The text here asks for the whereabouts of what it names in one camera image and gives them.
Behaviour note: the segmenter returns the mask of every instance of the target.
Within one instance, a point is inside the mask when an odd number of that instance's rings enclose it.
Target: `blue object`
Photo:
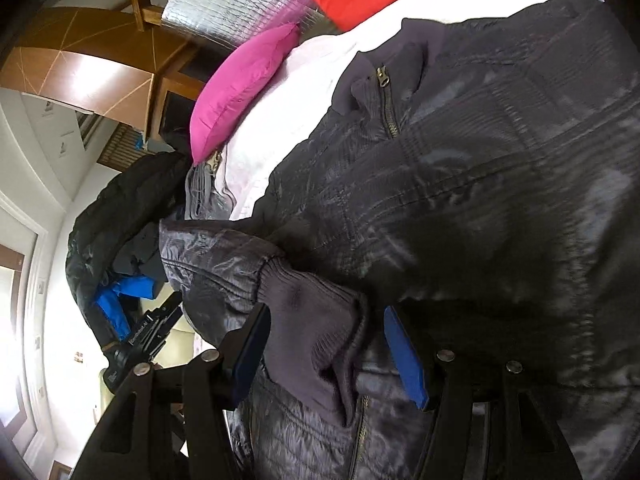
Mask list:
[[[98,288],[95,303],[104,312],[120,341],[123,341],[129,335],[130,327],[118,300],[118,296],[121,294],[152,300],[154,298],[154,280],[146,276],[127,276],[109,286]]]
[[[404,390],[415,405],[423,410],[429,403],[424,368],[392,306],[385,309],[384,323],[386,343],[400,373]]]

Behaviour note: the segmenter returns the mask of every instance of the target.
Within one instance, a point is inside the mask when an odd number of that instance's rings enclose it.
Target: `gold zipper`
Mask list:
[[[391,78],[386,73],[386,66],[381,66],[376,70],[378,84],[382,88],[382,117],[385,121],[386,129],[392,138],[398,136],[400,129],[394,117],[393,103],[391,102]]]
[[[364,439],[367,436],[367,427],[364,424],[364,412],[369,406],[369,397],[362,397],[362,409],[360,410],[360,420],[358,422],[358,439],[356,441],[356,447],[351,455],[351,466],[349,468],[349,479],[353,480],[356,476],[356,466],[358,460],[362,456],[362,446],[364,445]]]

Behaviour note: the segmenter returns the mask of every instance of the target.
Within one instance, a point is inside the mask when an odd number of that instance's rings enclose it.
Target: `beige chair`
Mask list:
[[[147,310],[155,310],[162,306],[164,300],[166,300],[174,290],[168,283],[164,284],[164,287],[160,290],[158,297],[154,300],[140,300],[142,306],[142,312]],[[166,343],[162,347],[160,353],[156,356],[154,362],[159,364],[162,368],[170,368],[173,366],[179,366],[187,364],[193,358],[193,338],[195,332],[187,320],[182,316],[174,328],[169,332],[166,338]],[[100,415],[104,413],[107,406],[113,399],[113,394],[109,391],[106,384],[102,380],[102,373],[100,371],[98,380],[100,381]]]

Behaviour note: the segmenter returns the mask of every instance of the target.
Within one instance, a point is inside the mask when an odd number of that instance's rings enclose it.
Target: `blue fabric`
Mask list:
[[[121,294],[152,300],[154,298],[154,280],[146,276],[127,276],[109,286],[98,288],[95,303],[104,312],[120,341],[123,341],[129,335],[130,327],[118,300],[118,296]]]
[[[392,306],[385,309],[385,338],[391,350],[402,385],[409,398],[421,410],[429,403],[429,393],[424,381],[424,369],[409,336]]]

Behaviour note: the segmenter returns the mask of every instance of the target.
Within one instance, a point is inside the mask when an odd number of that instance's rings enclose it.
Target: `wooden rung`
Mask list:
[[[164,9],[162,7],[158,7],[157,5],[151,5],[140,9],[140,11],[142,12],[142,19],[147,23],[153,23],[154,25],[162,24],[163,10]]]

